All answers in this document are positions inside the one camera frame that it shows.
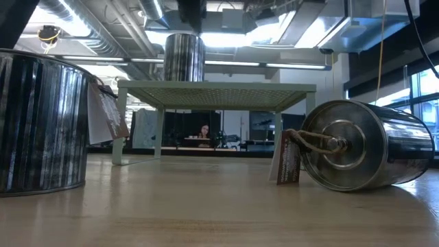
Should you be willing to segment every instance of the ceiling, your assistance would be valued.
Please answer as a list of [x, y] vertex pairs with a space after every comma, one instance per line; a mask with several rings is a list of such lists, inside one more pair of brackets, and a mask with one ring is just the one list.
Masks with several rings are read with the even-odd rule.
[[[131, 10], [132, 17], [136, 19], [138, 25], [143, 28], [143, 18], [137, 12], [140, 10], [137, 0], [123, 0], [127, 8]], [[94, 16], [102, 22], [104, 27], [111, 33], [115, 40], [128, 52], [132, 57], [145, 57], [139, 46], [129, 35], [126, 29], [117, 20], [114, 12], [106, 8], [104, 0], [82, 0], [82, 3], [93, 13]], [[175, 1], [166, 0], [166, 6], [175, 6]], [[222, 4], [221, 9], [231, 8], [228, 4]], [[43, 25], [56, 25], [56, 20], [50, 17], [44, 17], [40, 11], [36, 11], [25, 28], [22, 38], [17, 43], [19, 49], [43, 53], [44, 49], [41, 42], [36, 37], [37, 31], [42, 29]], [[89, 48], [76, 40], [60, 39], [56, 47], [49, 51], [49, 54], [78, 55], [78, 56], [95, 56]], [[290, 59], [281, 57], [281, 54], [291, 54]], [[322, 64], [325, 57], [317, 49], [270, 49], [266, 47], [207, 47], [207, 60], [221, 61], [245, 61], [245, 62], [310, 62]], [[206, 66], [206, 73], [249, 73], [249, 74], [266, 74], [272, 76], [276, 69], [252, 68], [252, 67], [223, 67], [223, 66]]]
[[[86, 11], [91, 14], [91, 16], [95, 16], [96, 19], [100, 22], [99, 29], [104, 28], [105, 30], [102, 30], [103, 32], [106, 32], [108, 30], [109, 34], [114, 38], [114, 40], [120, 45], [120, 47], [126, 51], [127, 56], [134, 57], [134, 58], [145, 58], [147, 57], [145, 48], [138, 45], [138, 43], [135, 42], [133, 37], [130, 35], [129, 32], [127, 32], [127, 29], [119, 22], [119, 19], [117, 18], [117, 15], [113, 11], [111, 7], [107, 6], [108, 1], [107, 0], [66, 0], [71, 3], [77, 3], [82, 2], [86, 8]], [[150, 35], [149, 40], [151, 42], [155, 42], [154, 37], [149, 33], [151, 32], [151, 27], [154, 27], [151, 25], [151, 21], [147, 21], [146, 24], [144, 23], [144, 18], [139, 15], [140, 6], [139, 6], [139, 0], [120, 0], [123, 5], [125, 5], [125, 9], [127, 9], [130, 13], [130, 16], [135, 20], [135, 23], [131, 23], [131, 25], [138, 25], [140, 30], [147, 30], [146, 34]], [[283, 20], [287, 19], [288, 14], [292, 14], [292, 18], [287, 22], [286, 30], [281, 33], [281, 37], [279, 38], [278, 42], [275, 42], [274, 45], [271, 43], [251, 43], [251, 45], [244, 45], [242, 47], [207, 47], [206, 48], [206, 60], [218, 60], [218, 61], [237, 61], [237, 62], [271, 62], [271, 63], [299, 63], [299, 64], [329, 64], [328, 62], [330, 59], [326, 56], [320, 53], [319, 49], [317, 49], [317, 44], [319, 43], [319, 40], [322, 40], [322, 38], [327, 39], [331, 33], [335, 33], [337, 30], [337, 33], [333, 36], [334, 38], [329, 39], [329, 42], [327, 42], [326, 46], [323, 46], [324, 48], [329, 47], [331, 48], [331, 45], [334, 47], [339, 47], [342, 51], [346, 52], [351, 47], [346, 47], [345, 44], [354, 44], [356, 45], [356, 49], [361, 49], [362, 47], [362, 41], [367, 40], [367, 38], [371, 32], [373, 32], [374, 36], [377, 35], [377, 28], [380, 21], [377, 21], [377, 18], [380, 18], [379, 11], [376, 11], [374, 9], [374, 6], [380, 6], [381, 1], [383, 0], [364, 0], [361, 2], [361, 8], [353, 6], [354, 12], [353, 14], [356, 14], [356, 19], [365, 20], [364, 23], [373, 23], [373, 26], [370, 26], [370, 29], [368, 29], [368, 26], [365, 26], [367, 29], [367, 37], [360, 36], [356, 40], [354, 38], [344, 38], [343, 34], [345, 34], [345, 31], [348, 30], [353, 24], [351, 22], [348, 22], [348, 17], [346, 17], [346, 10], [347, 5], [343, 3], [347, 3], [345, 0], [327, 0], [327, 1], [316, 1], [316, 0], [278, 0], [278, 1], [269, 1], [269, 0], [254, 0], [247, 2], [250, 2], [250, 10], [253, 11], [252, 8], [255, 6], [263, 5], [264, 8], [271, 8], [270, 6], [274, 6], [277, 4], [277, 7], [275, 10], [281, 10], [279, 6], [282, 5], [279, 3], [297, 3], [296, 8], [294, 10], [288, 10], [289, 12], [284, 13], [284, 15], [278, 15], [275, 16], [275, 18], [278, 18], [278, 23], [276, 23], [273, 28], [265, 28], [260, 29], [259, 37], [261, 40], [264, 40], [266, 38], [265, 36], [270, 37], [274, 31], [277, 32], [277, 30], [281, 30], [282, 23], [281, 23], [281, 17], [284, 16]], [[162, 0], [164, 5], [164, 11], [165, 13], [174, 13], [176, 9], [176, 1], [174, 0]], [[214, 12], [208, 12], [210, 14], [213, 13], [213, 15], [220, 16], [220, 21], [225, 21], [223, 15], [225, 12], [233, 11], [240, 11], [240, 8], [243, 8], [243, 2], [244, 1], [208, 1], [207, 9], [213, 10]], [[253, 25], [255, 22], [257, 22], [257, 18], [255, 19], [251, 14], [249, 14], [251, 19], [250, 21], [253, 22]], [[396, 21], [399, 25], [403, 25], [404, 19], [401, 19], [401, 14], [398, 14], [394, 16], [398, 21]], [[203, 30], [204, 28], [209, 28], [209, 25], [216, 25], [215, 22], [207, 25], [208, 22], [203, 22]], [[36, 53], [43, 53], [45, 51], [45, 48], [47, 47], [46, 44], [42, 44], [41, 41], [36, 37], [37, 32], [42, 29], [43, 25], [55, 25], [57, 26], [57, 18], [54, 16], [47, 15], [46, 12], [42, 11], [41, 9], [38, 9], [35, 11], [33, 17], [29, 21], [27, 27], [25, 28], [20, 40], [17, 43], [18, 49], [24, 49], [28, 51], [33, 51]], [[259, 26], [258, 28], [252, 27], [251, 33], [253, 33], [258, 30], [260, 27], [268, 27], [267, 25]], [[393, 34], [393, 32], [396, 32], [397, 30], [391, 30], [392, 32], [386, 31], [386, 36], [390, 36]], [[310, 40], [313, 37], [317, 36], [318, 40], [316, 42], [316, 39]], [[60, 34], [60, 40], [56, 43], [56, 46], [53, 49], [50, 49], [48, 51], [48, 54], [58, 54], [58, 55], [77, 55], [77, 56], [95, 56], [96, 53], [83, 45], [78, 40], [71, 40], [69, 38], [72, 38], [69, 33], [62, 32]], [[233, 38], [222, 38], [223, 40], [219, 40], [218, 43], [230, 43], [233, 40]], [[374, 42], [377, 42], [377, 40], [372, 40], [369, 42], [367, 40], [368, 45], [372, 45]], [[300, 48], [299, 43], [312, 43], [312, 47], [314, 48]], [[154, 49], [156, 53], [158, 54], [159, 58], [163, 58], [163, 48], [159, 44], [153, 44]], [[139, 66], [140, 70], [142, 70], [144, 73], [148, 70], [148, 67], [145, 66], [145, 64], [140, 64]], [[249, 73], [249, 74], [265, 74], [266, 78], [271, 78], [272, 75], [275, 74], [276, 69], [268, 69], [268, 68], [262, 68], [262, 67], [233, 67], [233, 66], [221, 66], [221, 65], [208, 65], [205, 69], [206, 73], [227, 73], [227, 74], [236, 74], [236, 73]]]

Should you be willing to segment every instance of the ceiling light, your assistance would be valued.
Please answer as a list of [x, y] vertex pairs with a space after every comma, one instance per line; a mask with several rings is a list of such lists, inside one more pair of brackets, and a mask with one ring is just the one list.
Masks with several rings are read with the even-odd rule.
[[102, 61], [102, 62], [123, 62], [123, 58], [104, 58], [95, 56], [63, 56], [65, 60], [88, 60], [88, 61]]
[[96, 62], [97, 66], [128, 66], [127, 62]]
[[269, 68], [277, 68], [277, 69], [326, 69], [326, 66], [323, 65], [311, 65], [311, 64], [276, 64], [276, 63], [267, 63], [267, 67]]
[[132, 58], [131, 62], [163, 63], [163, 59], [160, 59], [160, 58]]
[[206, 65], [234, 65], [234, 66], [249, 66], [258, 67], [258, 62], [234, 62], [234, 61], [206, 61]]
[[317, 46], [320, 48], [324, 46], [328, 41], [330, 41], [343, 27], [346, 26], [351, 21], [350, 17], [347, 17], [342, 21], [334, 30], [332, 30], [326, 38], [324, 38]]

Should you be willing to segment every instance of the hang tag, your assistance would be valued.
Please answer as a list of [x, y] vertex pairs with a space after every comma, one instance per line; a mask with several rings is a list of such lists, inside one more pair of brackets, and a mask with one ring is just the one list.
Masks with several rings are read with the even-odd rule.
[[300, 148], [290, 133], [283, 131], [276, 143], [269, 180], [277, 185], [298, 183], [300, 176]]
[[109, 86], [88, 84], [88, 133], [90, 144], [115, 140], [130, 135], [116, 98]]

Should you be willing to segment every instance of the woman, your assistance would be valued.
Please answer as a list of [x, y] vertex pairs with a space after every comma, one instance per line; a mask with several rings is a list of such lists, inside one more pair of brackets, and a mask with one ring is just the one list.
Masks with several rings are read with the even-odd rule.
[[[198, 134], [198, 138], [199, 139], [209, 139], [208, 134], [209, 134], [209, 126], [207, 124], [205, 124], [201, 127], [201, 131]], [[210, 145], [209, 145], [209, 142], [203, 142], [198, 147], [199, 148], [209, 148]]]

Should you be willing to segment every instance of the cylindrical tin container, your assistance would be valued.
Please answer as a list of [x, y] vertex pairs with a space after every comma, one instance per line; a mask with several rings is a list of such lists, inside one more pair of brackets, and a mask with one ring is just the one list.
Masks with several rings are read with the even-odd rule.
[[[337, 100], [314, 109], [302, 129], [347, 140], [344, 152], [302, 153], [309, 175], [336, 191], [409, 182], [421, 176], [434, 157], [434, 141], [428, 128], [400, 110]], [[315, 146], [333, 149], [333, 142], [305, 139]]]
[[203, 40], [192, 34], [172, 34], [165, 46], [165, 80], [202, 82], [204, 80]]
[[0, 197], [85, 183], [92, 79], [73, 64], [0, 49]]

